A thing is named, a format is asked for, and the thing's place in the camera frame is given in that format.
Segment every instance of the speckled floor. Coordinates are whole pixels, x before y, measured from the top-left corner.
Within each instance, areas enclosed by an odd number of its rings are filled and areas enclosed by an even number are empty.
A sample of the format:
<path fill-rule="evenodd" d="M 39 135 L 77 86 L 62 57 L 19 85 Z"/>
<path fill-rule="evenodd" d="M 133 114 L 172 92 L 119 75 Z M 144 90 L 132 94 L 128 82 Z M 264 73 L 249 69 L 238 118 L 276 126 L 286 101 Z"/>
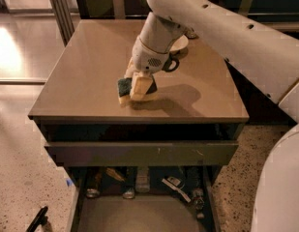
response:
<path fill-rule="evenodd" d="M 15 70 L 0 64 L 0 77 L 47 78 L 64 49 L 54 18 L 0 14 L 0 28 L 10 32 L 12 49 L 22 61 Z M 49 207 L 49 226 L 37 231 L 65 231 L 68 223 L 75 187 L 67 186 L 64 170 L 48 157 L 45 140 L 27 118 L 41 89 L 0 86 L 0 232 L 25 231 L 43 205 Z M 287 130 L 287 126 L 244 127 L 239 149 L 213 188 L 224 232 L 250 231 L 262 165 Z"/>

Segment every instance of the table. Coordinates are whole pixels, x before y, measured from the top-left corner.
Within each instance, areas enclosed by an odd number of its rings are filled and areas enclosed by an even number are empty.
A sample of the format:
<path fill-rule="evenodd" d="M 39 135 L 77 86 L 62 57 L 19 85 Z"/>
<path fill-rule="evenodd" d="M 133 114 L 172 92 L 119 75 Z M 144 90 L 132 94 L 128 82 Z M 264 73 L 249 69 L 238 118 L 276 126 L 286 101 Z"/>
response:
<path fill-rule="evenodd" d="M 29 112 L 48 153 L 79 188 L 77 219 L 88 167 L 200 166 L 211 188 L 249 119 L 224 60 L 200 39 L 180 52 L 176 72 L 155 74 L 156 100 L 121 106 L 117 81 L 143 24 L 80 21 Z"/>

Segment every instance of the floor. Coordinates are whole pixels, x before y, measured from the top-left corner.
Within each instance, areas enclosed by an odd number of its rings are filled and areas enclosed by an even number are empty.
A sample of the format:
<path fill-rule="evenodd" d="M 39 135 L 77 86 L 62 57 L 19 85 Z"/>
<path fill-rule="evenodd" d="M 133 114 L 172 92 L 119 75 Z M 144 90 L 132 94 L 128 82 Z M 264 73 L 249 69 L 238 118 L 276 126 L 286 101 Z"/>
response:
<path fill-rule="evenodd" d="M 47 78 L 63 50 L 53 16 L 0 14 L 0 78 Z M 44 205 L 49 225 L 37 231 L 65 231 L 68 223 L 75 187 L 27 118 L 41 89 L 0 85 L 0 232 L 24 231 Z M 244 127 L 239 149 L 213 187 L 222 231 L 250 231 L 262 165 L 287 131 L 281 125 Z"/>

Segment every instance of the brown tabletop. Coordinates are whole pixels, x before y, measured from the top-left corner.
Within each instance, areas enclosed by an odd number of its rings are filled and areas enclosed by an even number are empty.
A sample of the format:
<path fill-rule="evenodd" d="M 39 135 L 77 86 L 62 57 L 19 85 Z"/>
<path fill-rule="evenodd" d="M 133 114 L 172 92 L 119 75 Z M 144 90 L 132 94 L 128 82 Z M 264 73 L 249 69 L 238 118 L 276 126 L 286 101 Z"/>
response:
<path fill-rule="evenodd" d="M 246 108 L 224 60 L 200 39 L 158 72 L 158 98 L 122 107 L 117 81 L 143 20 L 82 20 L 32 107 L 33 119 L 108 123 L 244 123 Z"/>

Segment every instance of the drawer front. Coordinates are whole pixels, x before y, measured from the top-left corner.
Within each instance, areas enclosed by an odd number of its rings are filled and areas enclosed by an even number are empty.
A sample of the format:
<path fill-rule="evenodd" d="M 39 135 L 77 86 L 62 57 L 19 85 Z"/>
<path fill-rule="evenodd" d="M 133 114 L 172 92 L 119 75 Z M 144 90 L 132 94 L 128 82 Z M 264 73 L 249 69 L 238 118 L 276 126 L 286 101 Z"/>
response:
<path fill-rule="evenodd" d="M 58 166 L 227 165 L 236 141 L 219 142 L 48 142 Z"/>

